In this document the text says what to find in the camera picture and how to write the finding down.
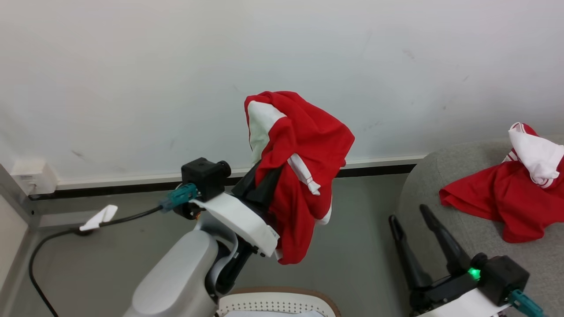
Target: perforated white surface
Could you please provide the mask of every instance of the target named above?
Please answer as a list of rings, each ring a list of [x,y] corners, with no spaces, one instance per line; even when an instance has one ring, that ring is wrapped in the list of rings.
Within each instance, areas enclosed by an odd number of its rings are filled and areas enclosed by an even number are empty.
[[[295,293],[244,293],[228,295],[219,300],[219,317],[230,311],[278,311],[298,314],[315,310],[325,317],[336,317],[333,309],[319,297]]]

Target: gray upholstered surface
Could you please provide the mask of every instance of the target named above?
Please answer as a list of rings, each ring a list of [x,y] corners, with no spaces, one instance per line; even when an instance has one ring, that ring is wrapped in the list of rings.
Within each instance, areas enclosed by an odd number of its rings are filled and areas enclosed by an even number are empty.
[[[564,143],[564,136],[547,138]],[[431,207],[471,257],[478,252],[508,255],[527,269],[531,277],[526,293],[550,316],[557,316],[564,313],[564,223],[549,226],[540,240],[510,244],[501,239],[502,223],[443,207],[439,201],[438,192],[445,185],[501,163],[510,149],[507,139],[459,144],[428,155],[407,178],[396,214],[415,255],[435,280],[448,275],[446,260],[421,218],[420,204]],[[509,311],[508,315],[520,314]]]

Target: red cloth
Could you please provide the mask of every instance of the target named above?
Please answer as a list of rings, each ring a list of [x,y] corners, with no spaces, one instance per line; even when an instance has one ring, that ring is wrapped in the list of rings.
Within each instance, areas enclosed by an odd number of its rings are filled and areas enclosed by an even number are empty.
[[[330,215],[331,181],[345,165],[354,136],[339,120],[290,91],[249,96],[245,111],[251,147],[261,151],[257,184],[269,170],[283,166],[270,212],[280,234],[279,262],[298,263],[316,219]]]
[[[522,127],[523,133],[536,136],[529,126]],[[509,243],[542,238],[547,226],[564,222],[564,183],[558,177],[548,188],[543,188],[546,183],[535,183],[517,154],[512,149],[500,165],[447,185],[439,191],[441,203],[477,217],[504,222],[503,240]],[[564,160],[561,160],[557,171],[563,170]]]

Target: teal cable plug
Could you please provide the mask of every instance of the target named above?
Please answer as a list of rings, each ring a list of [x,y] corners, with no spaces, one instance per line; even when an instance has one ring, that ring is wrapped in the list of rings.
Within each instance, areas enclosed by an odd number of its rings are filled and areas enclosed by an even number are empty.
[[[185,204],[192,199],[198,197],[198,189],[196,185],[188,183],[171,191],[166,198],[159,202],[163,212],[169,212],[178,205]]]
[[[528,317],[544,316],[543,309],[518,289],[509,293],[509,303]]]

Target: green light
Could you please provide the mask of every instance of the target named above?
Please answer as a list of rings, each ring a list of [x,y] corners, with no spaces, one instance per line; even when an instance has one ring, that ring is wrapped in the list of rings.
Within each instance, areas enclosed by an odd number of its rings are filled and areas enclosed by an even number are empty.
[[[477,281],[480,279],[480,270],[477,270],[476,268],[471,267],[470,270],[468,270],[468,273],[470,273],[470,275]]]

